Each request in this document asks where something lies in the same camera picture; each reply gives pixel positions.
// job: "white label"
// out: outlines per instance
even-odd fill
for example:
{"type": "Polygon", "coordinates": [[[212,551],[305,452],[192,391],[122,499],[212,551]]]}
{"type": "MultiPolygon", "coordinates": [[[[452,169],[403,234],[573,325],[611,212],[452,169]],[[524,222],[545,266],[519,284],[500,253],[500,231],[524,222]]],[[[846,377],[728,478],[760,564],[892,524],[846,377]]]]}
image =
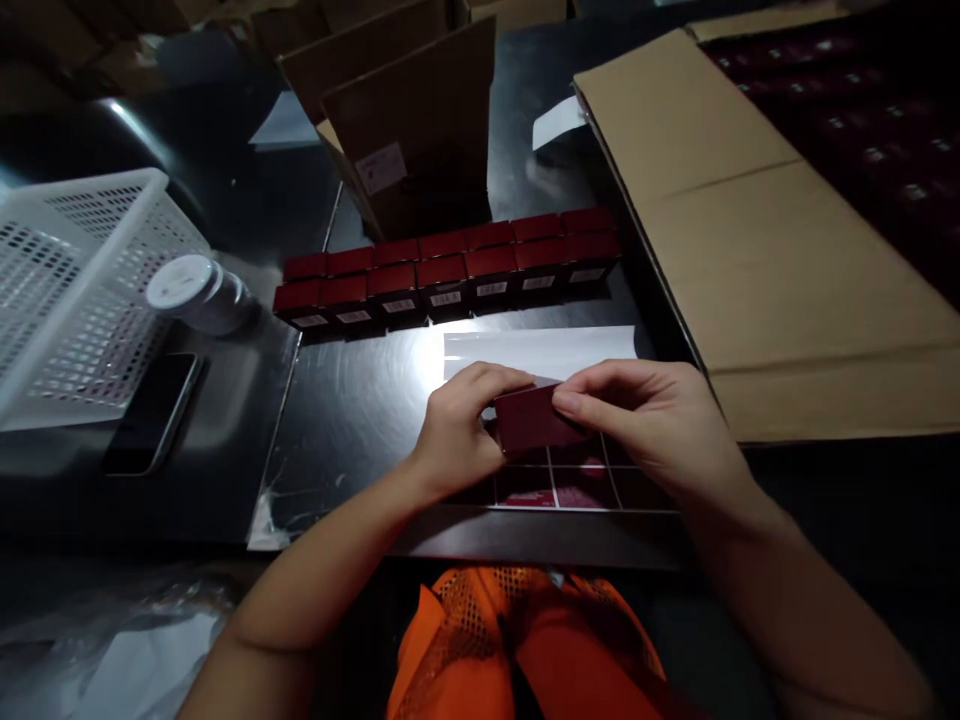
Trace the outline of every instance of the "white label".
{"type": "Polygon", "coordinates": [[[387,312],[403,312],[404,310],[413,310],[416,304],[413,300],[394,300],[390,303],[383,303],[383,309],[387,312]]]}
{"type": "Polygon", "coordinates": [[[373,155],[367,155],[362,160],[358,160],[356,167],[367,195],[376,195],[384,188],[396,185],[407,176],[407,166],[403,164],[399,143],[387,145],[373,155]]]}
{"type": "Polygon", "coordinates": [[[553,278],[555,275],[547,275],[542,278],[530,278],[523,281],[524,290],[542,290],[545,287],[550,287],[553,285],[553,278]]]}
{"type": "Polygon", "coordinates": [[[594,268],[593,270],[577,270],[570,276],[570,282],[587,282],[596,280],[603,275],[603,268],[594,268]]]}
{"type": "Polygon", "coordinates": [[[314,325],[326,325],[327,319],[321,315],[307,315],[306,317],[297,318],[290,322],[303,330],[308,327],[313,327],[314,325]]]}
{"type": "Polygon", "coordinates": [[[357,310],[352,313],[341,313],[337,315],[337,320],[343,323],[360,322],[362,320],[369,320],[369,319],[370,319],[370,315],[367,314],[366,310],[357,310]]]}
{"type": "Polygon", "coordinates": [[[478,285],[477,286],[477,295],[483,297],[484,295],[499,295],[502,292],[507,291],[507,284],[502,283],[490,283],[489,285],[478,285]]]}
{"type": "Polygon", "coordinates": [[[430,304],[434,307],[440,307],[441,305],[453,305],[454,303],[460,302],[460,291],[454,291],[452,293],[443,293],[442,295],[434,295],[430,298],[430,304]]]}

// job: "cardboard sheet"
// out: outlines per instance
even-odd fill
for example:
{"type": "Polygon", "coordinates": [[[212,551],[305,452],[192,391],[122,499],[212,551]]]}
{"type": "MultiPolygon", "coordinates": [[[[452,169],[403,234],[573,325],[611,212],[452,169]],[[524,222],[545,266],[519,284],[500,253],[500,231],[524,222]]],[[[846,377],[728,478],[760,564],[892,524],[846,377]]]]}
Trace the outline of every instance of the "cardboard sheet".
{"type": "Polygon", "coordinates": [[[575,84],[738,440],[960,429],[960,315],[689,35],[575,84]]]}

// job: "smartphone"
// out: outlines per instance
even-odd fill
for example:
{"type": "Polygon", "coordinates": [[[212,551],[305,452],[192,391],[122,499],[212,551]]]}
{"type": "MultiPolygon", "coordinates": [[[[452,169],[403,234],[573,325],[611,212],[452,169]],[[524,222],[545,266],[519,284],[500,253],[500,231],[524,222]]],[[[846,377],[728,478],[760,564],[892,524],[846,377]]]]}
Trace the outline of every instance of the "smartphone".
{"type": "Polygon", "coordinates": [[[104,475],[149,475],[163,462],[201,362],[193,353],[161,355],[147,368],[100,464],[104,475]]]}

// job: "white paper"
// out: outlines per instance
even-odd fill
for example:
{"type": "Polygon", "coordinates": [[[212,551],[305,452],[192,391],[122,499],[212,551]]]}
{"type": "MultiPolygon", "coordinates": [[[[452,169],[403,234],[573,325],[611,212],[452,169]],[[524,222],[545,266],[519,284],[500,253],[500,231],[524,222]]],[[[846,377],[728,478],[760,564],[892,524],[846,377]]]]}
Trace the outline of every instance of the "white paper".
{"type": "Polygon", "coordinates": [[[198,613],[156,630],[121,632],[110,643],[77,708],[75,720],[138,718],[176,688],[212,646],[216,618],[198,613]]]}
{"type": "Polygon", "coordinates": [[[267,119],[250,138],[250,145],[291,145],[318,143],[320,136],[292,90],[277,97],[267,119]]]}
{"type": "Polygon", "coordinates": [[[443,379],[478,360],[566,380],[611,358],[636,358],[633,326],[444,333],[443,379]]]}
{"type": "Polygon", "coordinates": [[[533,121],[533,149],[539,150],[565,132],[587,124],[587,116],[576,95],[568,97],[533,121]]]}

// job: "dark red box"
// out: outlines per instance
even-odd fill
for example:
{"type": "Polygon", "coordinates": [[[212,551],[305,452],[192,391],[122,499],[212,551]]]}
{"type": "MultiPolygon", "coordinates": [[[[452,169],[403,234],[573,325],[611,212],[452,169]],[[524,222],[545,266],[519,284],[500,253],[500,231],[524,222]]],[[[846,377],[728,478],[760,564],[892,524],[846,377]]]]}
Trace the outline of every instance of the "dark red box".
{"type": "Polygon", "coordinates": [[[367,307],[367,276],[347,275],[320,281],[320,311],[337,325],[373,319],[367,307]]]}
{"type": "Polygon", "coordinates": [[[383,242],[373,246],[373,266],[386,267],[402,262],[416,262],[420,259],[420,243],[416,238],[383,242]]]}
{"type": "Polygon", "coordinates": [[[327,254],[303,255],[290,258],[283,265],[283,281],[309,280],[327,276],[327,254]]]}
{"type": "Polygon", "coordinates": [[[463,255],[423,260],[417,263],[417,287],[429,312],[469,307],[467,270],[463,255]]]}
{"type": "Polygon", "coordinates": [[[513,228],[506,221],[467,228],[463,234],[467,237],[468,250],[479,250],[493,245],[509,245],[516,241],[513,228]]]}
{"type": "Polygon", "coordinates": [[[431,260],[445,255],[457,255],[466,251],[467,236],[463,230],[420,238],[421,260],[431,260]]]}
{"type": "Polygon", "coordinates": [[[474,302],[500,305],[516,298],[520,291],[520,273],[512,246],[471,250],[463,259],[474,302]]]}
{"type": "Polygon", "coordinates": [[[583,233],[566,238],[573,271],[570,283],[602,282],[623,255],[617,233],[583,233]]]}
{"type": "Polygon", "coordinates": [[[510,224],[513,226],[513,234],[517,242],[563,236],[563,225],[560,222],[560,216],[556,213],[514,220],[510,224]]]}
{"type": "Polygon", "coordinates": [[[388,320],[422,314],[414,263],[374,268],[367,273],[367,299],[370,307],[388,320]]]}
{"type": "Polygon", "coordinates": [[[327,254],[327,275],[329,277],[360,275],[366,273],[372,267],[373,247],[368,246],[327,254]]]}
{"type": "Polygon", "coordinates": [[[297,330],[329,324],[320,311],[320,280],[280,285],[273,296],[273,314],[297,330]]]}
{"type": "Polygon", "coordinates": [[[534,240],[513,245],[517,269],[523,275],[521,293],[550,290],[567,284],[570,253],[566,238],[534,240]]]}
{"type": "Polygon", "coordinates": [[[613,214],[605,207],[586,208],[585,210],[571,210],[560,213],[567,235],[576,235],[582,232],[597,232],[599,230],[616,230],[617,223],[613,214]]]}
{"type": "Polygon", "coordinates": [[[553,390],[557,385],[554,382],[494,399],[497,440],[503,452],[570,445],[590,437],[589,430],[553,409],[553,390]]]}

